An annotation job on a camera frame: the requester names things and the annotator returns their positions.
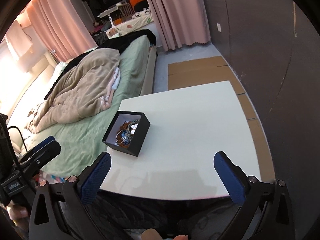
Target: blue gripper pad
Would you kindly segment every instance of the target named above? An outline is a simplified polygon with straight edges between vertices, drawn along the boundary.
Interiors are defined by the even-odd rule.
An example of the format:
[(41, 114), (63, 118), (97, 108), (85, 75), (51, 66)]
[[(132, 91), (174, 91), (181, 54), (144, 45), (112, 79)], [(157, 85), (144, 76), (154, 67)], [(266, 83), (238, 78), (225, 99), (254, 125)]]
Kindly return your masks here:
[(41, 143), (39, 143), (38, 145), (36, 145), (33, 148), (33, 152), (36, 153), (38, 150), (40, 150), (41, 148), (43, 148), (44, 146), (46, 146), (48, 143), (55, 141), (56, 139), (53, 136), (49, 136), (47, 139), (44, 139)]
[(217, 152), (213, 159), (213, 166), (216, 169), (223, 185), (226, 187), (233, 203), (242, 205), (245, 201), (245, 186), (241, 180), (236, 176), (232, 169), (232, 162), (223, 158), (224, 152)]
[(104, 154), (105, 155), (99, 160), (93, 171), (81, 185), (79, 194), (83, 205), (92, 203), (103, 180), (111, 168), (111, 156), (109, 153)]

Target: towel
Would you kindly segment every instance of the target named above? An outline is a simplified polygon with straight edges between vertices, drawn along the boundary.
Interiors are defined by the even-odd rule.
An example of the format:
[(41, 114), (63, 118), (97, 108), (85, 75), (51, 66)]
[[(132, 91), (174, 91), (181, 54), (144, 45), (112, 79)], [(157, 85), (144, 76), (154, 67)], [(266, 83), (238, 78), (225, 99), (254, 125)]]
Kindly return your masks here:
[(114, 94), (115, 90), (118, 88), (120, 78), (121, 78), (121, 73), (120, 73), (119, 68), (117, 67), (115, 70), (115, 73), (112, 76), (112, 79), (110, 80), (110, 82), (107, 85), (106, 95), (102, 96), (100, 98), (103, 110), (110, 108), (113, 94)]
[(17, 21), (12, 23), (4, 38), (15, 61), (18, 61), (33, 44)]

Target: wall outlet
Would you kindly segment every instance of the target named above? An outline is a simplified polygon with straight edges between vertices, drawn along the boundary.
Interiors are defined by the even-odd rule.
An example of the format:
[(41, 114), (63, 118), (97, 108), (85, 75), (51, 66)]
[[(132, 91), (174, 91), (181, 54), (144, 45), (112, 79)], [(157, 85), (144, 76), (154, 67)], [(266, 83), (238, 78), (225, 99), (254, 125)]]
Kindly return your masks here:
[(218, 32), (221, 32), (221, 25), (219, 23), (217, 23), (217, 29), (218, 29)]

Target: black box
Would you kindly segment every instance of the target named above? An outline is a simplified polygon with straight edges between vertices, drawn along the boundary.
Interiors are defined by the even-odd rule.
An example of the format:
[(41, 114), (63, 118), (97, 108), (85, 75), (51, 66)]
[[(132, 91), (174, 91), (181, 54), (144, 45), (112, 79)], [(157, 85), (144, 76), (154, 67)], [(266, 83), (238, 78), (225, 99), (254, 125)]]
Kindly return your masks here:
[[(116, 143), (116, 135), (118, 134), (119, 127), (124, 122), (140, 120), (137, 126), (134, 136), (130, 142), (129, 147), (123, 148)], [(110, 148), (124, 152), (133, 156), (138, 157), (141, 150), (143, 141), (147, 135), (150, 127), (150, 122), (146, 118), (144, 113), (128, 112), (128, 111), (117, 111), (115, 117), (112, 119), (102, 141)]]

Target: floor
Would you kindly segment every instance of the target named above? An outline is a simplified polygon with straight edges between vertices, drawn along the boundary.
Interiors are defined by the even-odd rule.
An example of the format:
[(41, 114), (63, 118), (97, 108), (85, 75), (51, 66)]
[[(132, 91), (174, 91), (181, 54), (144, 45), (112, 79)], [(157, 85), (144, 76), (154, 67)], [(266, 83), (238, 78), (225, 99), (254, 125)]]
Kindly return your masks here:
[(221, 56), (221, 54), (211, 42), (183, 46), (173, 51), (159, 53), (156, 60), (153, 92), (158, 93), (168, 90), (168, 64), (215, 56)]

